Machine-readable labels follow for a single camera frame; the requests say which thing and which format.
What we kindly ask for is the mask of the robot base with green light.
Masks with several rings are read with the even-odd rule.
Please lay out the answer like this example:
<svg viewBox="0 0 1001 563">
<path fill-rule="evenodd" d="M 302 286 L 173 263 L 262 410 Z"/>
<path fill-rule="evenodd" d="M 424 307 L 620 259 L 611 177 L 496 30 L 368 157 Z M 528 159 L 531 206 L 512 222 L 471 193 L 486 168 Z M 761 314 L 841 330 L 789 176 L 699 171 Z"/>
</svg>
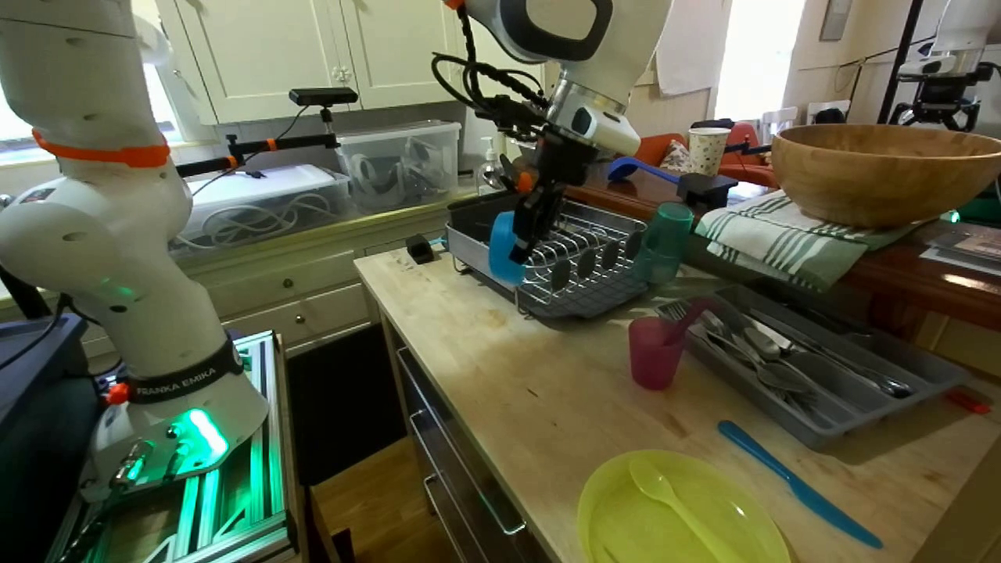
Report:
<svg viewBox="0 0 1001 563">
<path fill-rule="evenodd" d="M 235 342 L 267 402 L 255 433 L 235 443 L 207 410 L 177 419 L 166 450 L 137 443 L 75 497 L 44 563 L 267 563 L 300 557 L 300 497 L 285 423 L 285 356 L 275 330 Z"/>
</svg>

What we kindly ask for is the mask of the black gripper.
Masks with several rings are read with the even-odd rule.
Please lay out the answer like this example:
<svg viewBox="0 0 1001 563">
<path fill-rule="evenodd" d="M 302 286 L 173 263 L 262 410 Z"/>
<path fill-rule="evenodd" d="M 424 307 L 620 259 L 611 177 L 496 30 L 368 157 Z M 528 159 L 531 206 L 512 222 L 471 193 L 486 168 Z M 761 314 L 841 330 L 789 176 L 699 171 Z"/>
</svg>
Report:
<svg viewBox="0 0 1001 563">
<path fill-rule="evenodd" d="M 531 143 L 528 157 L 512 164 L 510 189 L 518 193 L 512 217 L 512 263 L 527 263 L 531 257 L 542 239 L 539 225 L 549 222 L 570 184 L 583 184 L 589 177 L 593 157 L 593 147 L 546 130 Z"/>
</svg>

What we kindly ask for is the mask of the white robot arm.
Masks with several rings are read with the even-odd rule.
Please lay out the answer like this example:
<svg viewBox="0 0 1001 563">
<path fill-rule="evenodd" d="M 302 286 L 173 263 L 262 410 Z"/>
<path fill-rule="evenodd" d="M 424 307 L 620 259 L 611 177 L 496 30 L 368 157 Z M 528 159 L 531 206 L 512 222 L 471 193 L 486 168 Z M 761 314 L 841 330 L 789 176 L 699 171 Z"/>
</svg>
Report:
<svg viewBox="0 0 1001 563">
<path fill-rule="evenodd" d="M 627 104 L 653 56 L 671 0 L 448 0 L 518 63 L 554 63 L 557 90 L 535 116 L 539 180 L 518 198 L 500 259 L 527 263 L 562 192 L 589 164 L 631 154 Z M 68 297 L 126 361 L 103 410 L 81 490 L 105 497 L 199 474 L 267 419 L 267 400 L 204 286 L 169 240 L 190 192 L 153 120 L 131 0 L 0 0 L 6 107 L 32 126 L 59 176 L 0 214 L 0 263 Z"/>
</svg>

